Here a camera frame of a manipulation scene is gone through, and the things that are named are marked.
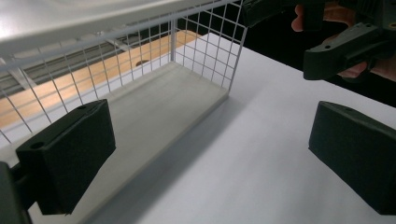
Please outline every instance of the wooden board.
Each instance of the wooden board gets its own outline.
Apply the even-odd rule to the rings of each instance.
[[[179,31],[176,36],[177,47],[199,37],[198,34],[190,31]],[[75,97],[78,95],[78,91],[90,90],[93,87],[92,83],[96,86],[106,82],[108,79],[136,68],[142,61],[150,61],[167,54],[170,48],[170,36],[165,36],[147,43],[141,48],[131,49],[103,62],[92,64],[72,74],[67,74],[33,87],[32,90],[21,91],[11,95],[9,100],[7,98],[1,99],[0,128],[21,121],[21,117],[15,111],[14,106],[18,109],[21,116],[27,119],[36,113],[43,112],[40,103],[44,108],[50,108],[59,104],[62,101],[61,97],[64,101]]]

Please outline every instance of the white table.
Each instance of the white table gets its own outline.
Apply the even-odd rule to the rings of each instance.
[[[396,109],[243,49],[230,98],[88,223],[395,223],[308,150],[318,101]]]

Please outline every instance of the white surface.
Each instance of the white surface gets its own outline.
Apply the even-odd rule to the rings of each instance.
[[[158,17],[210,0],[2,0],[1,54],[17,53],[92,32]]]
[[[320,100],[396,128],[395,108],[244,49],[230,98],[88,223],[395,223],[307,149]]]
[[[29,209],[33,222],[82,222],[227,96],[226,89],[177,63],[164,65],[104,96],[117,149],[72,215],[42,216],[35,203]]]

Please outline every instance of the white wire basket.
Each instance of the white wire basket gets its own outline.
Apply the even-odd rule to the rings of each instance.
[[[116,136],[75,212],[44,217],[34,205],[34,223],[83,222],[221,104],[247,32],[241,1],[2,4],[0,160],[16,164],[20,143],[97,99]]]

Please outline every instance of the finger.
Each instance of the finger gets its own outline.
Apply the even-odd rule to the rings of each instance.
[[[355,23],[355,14],[354,10],[338,7],[333,10],[325,10],[323,20],[342,22],[347,26],[352,26]]]
[[[367,67],[367,63],[358,63],[347,70],[340,72],[338,75],[341,77],[358,77]]]
[[[297,18],[291,22],[291,29],[295,32],[301,32],[303,30],[304,8],[302,5],[297,5],[294,11],[297,14]]]
[[[376,61],[375,67],[371,72],[392,81],[396,81],[396,54],[390,59]]]
[[[340,8],[340,5],[338,5],[338,2],[327,2],[324,8],[324,11],[328,10],[334,10]]]
[[[294,12],[297,14],[297,16],[303,16],[303,14],[304,14],[304,6],[303,5],[297,5],[296,8],[294,9]]]
[[[337,35],[332,35],[332,36],[326,38],[325,40],[323,40],[323,44],[331,42],[331,41],[334,40],[337,36],[339,36],[339,34],[337,34]]]

